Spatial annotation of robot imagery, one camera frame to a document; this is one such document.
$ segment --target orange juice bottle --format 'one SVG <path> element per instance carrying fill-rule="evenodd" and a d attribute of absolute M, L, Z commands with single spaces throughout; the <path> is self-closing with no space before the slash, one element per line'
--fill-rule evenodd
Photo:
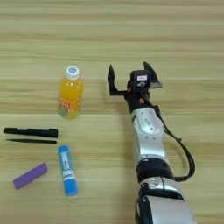
<path fill-rule="evenodd" d="M 59 84 L 59 114 L 71 119 L 80 113 L 80 101 L 83 92 L 83 83 L 80 78 L 80 70 L 76 66 L 70 66 Z"/>

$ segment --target black cable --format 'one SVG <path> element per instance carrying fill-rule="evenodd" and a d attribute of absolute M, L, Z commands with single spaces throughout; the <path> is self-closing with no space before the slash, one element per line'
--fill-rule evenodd
<path fill-rule="evenodd" d="M 149 93 L 148 92 L 141 92 L 142 97 L 147 101 L 147 103 L 149 104 L 149 106 L 151 106 L 153 109 L 155 109 L 157 117 L 161 120 L 161 122 L 164 125 L 164 132 L 170 136 L 173 137 L 182 147 L 183 151 L 185 152 L 185 155 L 187 157 L 188 160 L 188 164 L 189 164 L 189 172 L 186 176 L 183 177 L 175 177 L 174 179 L 178 182 L 181 181 L 186 181 L 188 180 L 191 176 L 193 176 L 193 174 L 195 173 L 195 163 L 193 160 L 193 156 L 191 154 L 191 152 L 186 148 L 186 146 L 182 143 L 182 139 L 176 137 L 166 126 L 164 119 L 162 118 L 160 112 L 158 111 L 158 109 L 156 107 L 154 107 L 154 105 L 151 104 L 150 102 L 150 97 L 149 97 Z"/>

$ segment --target glue stick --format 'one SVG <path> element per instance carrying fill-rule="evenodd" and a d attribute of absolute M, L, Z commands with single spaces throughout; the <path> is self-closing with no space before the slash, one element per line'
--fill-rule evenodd
<path fill-rule="evenodd" d="M 61 145 L 59 147 L 59 161 L 66 195 L 72 196 L 78 194 L 79 191 L 74 176 L 74 167 L 67 145 Z"/>

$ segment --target eraser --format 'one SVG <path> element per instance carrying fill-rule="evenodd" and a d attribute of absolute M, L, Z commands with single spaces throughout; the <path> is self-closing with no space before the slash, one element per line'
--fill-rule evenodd
<path fill-rule="evenodd" d="M 20 189 L 45 173 L 47 173 L 46 163 L 40 164 L 37 167 L 33 168 L 32 170 L 28 171 L 27 173 L 21 175 L 20 177 L 15 178 L 13 180 L 14 186 L 17 189 Z"/>

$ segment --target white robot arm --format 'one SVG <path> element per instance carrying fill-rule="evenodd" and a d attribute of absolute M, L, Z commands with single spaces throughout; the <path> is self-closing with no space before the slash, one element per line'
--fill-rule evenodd
<path fill-rule="evenodd" d="M 129 104 L 135 132 L 134 160 L 137 179 L 141 186 L 136 200 L 137 224 L 196 224 L 178 181 L 187 180 L 195 171 L 189 150 L 167 128 L 159 109 L 149 98 L 149 88 L 161 88 L 155 71 L 144 62 L 144 70 L 130 74 L 126 91 L 118 91 L 115 74 L 110 66 L 108 85 L 111 95 L 123 95 Z M 174 137 L 187 155 L 190 171 L 175 178 L 163 145 L 164 133 Z"/>

